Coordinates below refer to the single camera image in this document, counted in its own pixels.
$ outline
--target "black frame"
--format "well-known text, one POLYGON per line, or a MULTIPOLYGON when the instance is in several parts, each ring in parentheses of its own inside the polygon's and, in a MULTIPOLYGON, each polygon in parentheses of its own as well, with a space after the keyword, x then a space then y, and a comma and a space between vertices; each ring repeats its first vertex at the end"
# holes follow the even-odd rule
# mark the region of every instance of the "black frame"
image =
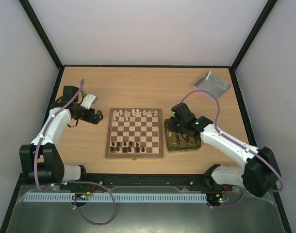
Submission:
MULTIPOLYGON (((236 98, 238 101, 238 105, 240 108, 240 112, 241 112, 241 116, 242 116, 242 120, 243 120, 243 124, 245 127, 245 131, 247 133, 247 138, 248 138, 248 142, 249 144, 253 145, 253 146, 257 146, 256 144, 256 140, 255 140, 255 136, 253 134, 253 130, 250 124, 250 120, 247 114, 247 110, 246 110, 246 106, 242 97, 242 93, 240 90, 240 86, 238 84, 238 80, 235 74, 236 69, 238 68, 239 64, 241 63, 242 59, 244 58, 245 54, 247 53, 250 45, 252 44, 252 42, 254 41, 255 37, 257 36, 258 32, 260 31, 262 25, 264 24, 264 22, 266 21, 267 17, 269 16, 270 12, 272 11, 273 7, 275 6, 276 2, 278 0, 268 0, 264 9, 262 10, 260 16, 258 17, 254 27, 252 28, 251 32, 249 33, 245 43, 243 44, 242 48, 240 49, 235 61, 233 62, 232 66, 129 66, 129 65, 62 65, 60 59, 58 58, 49 38, 47 37, 43 27, 41 26, 40 21, 38 20, 32 6, 30 5, 28 0, 19 0, 19 2, 21 3, 23 9, 25 10, 27 16, 29 17, 31 23, 33 24, 34 28, 36 29, 37 33, 39 34, 39 37, 41 38, 42 42, 44 43, 45 47, 48 50, 48 53, 50 54, 50 56, 52 57, 52 60, 54 61, 54 63, 56 64, 57 68, 59 69, 57 78, 56 78, 56 82, 54 85, 54 89, 52 91, 52 95, 49 101, 49 105, 56 99, 56 95, 57 95, 57 91, 63 76, 63 72, 65 67, 175 67, 175 68, 228 68, 229 72, 230 72, 230 76, 231 76, 231 80, 232 80, 232 84, 233 84, 233 89, 234 92, 236 94, 236 98)), ((43 121, 43 124, 45 123, 46 119, 49 116, 49 107, 47 108, 46 114, 45 114, 45 118, 43 121)), ((90 177, 95 177, 100 179, 100 177, 110 177, 110 174, 89 174, 90 177)), ((134 184, 134 176, 133 175, 126 175, 126 174, 114 174, 112 175, 112 177, 121 177, 124 178, 127 183, 132 183, 134 184)), ((151 180, 152 183, 157 183, 160 180, 162 180, 164 177, 168 177, 170 179, 172 179, 173 177, 177 177, 179 179, 182 179, 184 181, 186 180, 192 180, 194 179, 194 177, 196 175, 145 175, 145 174, 141 174, 141 175, 136 175, 137 177, 140 176, 141 179, 143 180, 151 180)), ((9 203, 2 227, 0 229, 0 233, 5 233, 7 230, 7 227, 9 225, 9 221, 14 209, 14 205, 16 203, 16 199, 18 196, 18 192, 19 189, 21 187, 21 185, 24 185, 25 182, 23 180, 22 174, 20 175, 15 190, 13 192, 11 201, 9 203)), ((282 224, 284 226, 284 229, 287 233, 291 233, 291 228, 280 198, 279 193, 274 193, 273 194, 275 202, 277 203, 278 206, 278 210, 280 213, 280 217, 282 220, 282 224)))

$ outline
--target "wooden chessboard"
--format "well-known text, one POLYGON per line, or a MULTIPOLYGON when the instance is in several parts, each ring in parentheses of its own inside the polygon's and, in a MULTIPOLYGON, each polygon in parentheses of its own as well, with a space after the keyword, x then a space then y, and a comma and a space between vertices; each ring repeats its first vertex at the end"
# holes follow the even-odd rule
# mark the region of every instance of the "wooden chessboard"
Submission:
POLYGON ((163 158, 161 109, 134 110, 134 116, 132 108, 110 110, 105 158, 163 158))

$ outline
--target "white wall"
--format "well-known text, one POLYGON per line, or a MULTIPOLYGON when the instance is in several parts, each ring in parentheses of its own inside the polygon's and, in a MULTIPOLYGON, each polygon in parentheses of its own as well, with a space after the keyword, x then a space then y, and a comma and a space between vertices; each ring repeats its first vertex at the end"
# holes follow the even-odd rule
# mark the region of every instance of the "white wall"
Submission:
POLYGON ((57 68, 18 0, 0 0, 0 227, 21 165, 41 128, 57 68))
POLYGON ((63 64, 230 66, 267 0, 30 0, 63 64))
POLYGON ((279 0, 237 70, 259 146, 277 158, 296 233, 296 0, 279 0))

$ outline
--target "chessboard square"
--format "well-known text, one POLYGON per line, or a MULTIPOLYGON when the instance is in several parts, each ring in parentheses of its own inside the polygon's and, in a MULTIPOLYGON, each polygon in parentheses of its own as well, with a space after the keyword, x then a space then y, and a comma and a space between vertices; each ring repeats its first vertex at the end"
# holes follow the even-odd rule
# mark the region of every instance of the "chessboard square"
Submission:
POLYGON ((159 153, 159 147, 153 147, 152 148, 152 153, 158 154, 159 153))

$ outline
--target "tabletop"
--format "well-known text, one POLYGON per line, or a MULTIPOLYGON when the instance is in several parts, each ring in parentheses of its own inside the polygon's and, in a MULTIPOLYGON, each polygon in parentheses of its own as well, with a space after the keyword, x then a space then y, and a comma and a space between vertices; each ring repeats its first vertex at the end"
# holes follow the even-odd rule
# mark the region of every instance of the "tabletop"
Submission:
MULTIPOLYGON (((65 128, 58 145, 63 163, 84 165, 88 173, 129 174, 202 174, 213 164, 238 166, 227 155, 204 143, 197 151, 169 153, 164 135, 163 159, 105 158, 111 108, 161 108, 164 122, 172 116, 171 108, 193 90, 193 84, 207 71, 232 84, 227 68, 65 67, 57 98, 62 95, 65 85, 79 87, 83 78, 85 92, 99 97, 91 107, 101 110, 104 119, 98 125, 79 121, 77 127, 65 128)), ((218 126, 247 143, 233 87, 219 102, 218 126)), ((185 103, 196 117, 205 116, 214 120, 217 107, 213 102, 193 94, 185 103)))

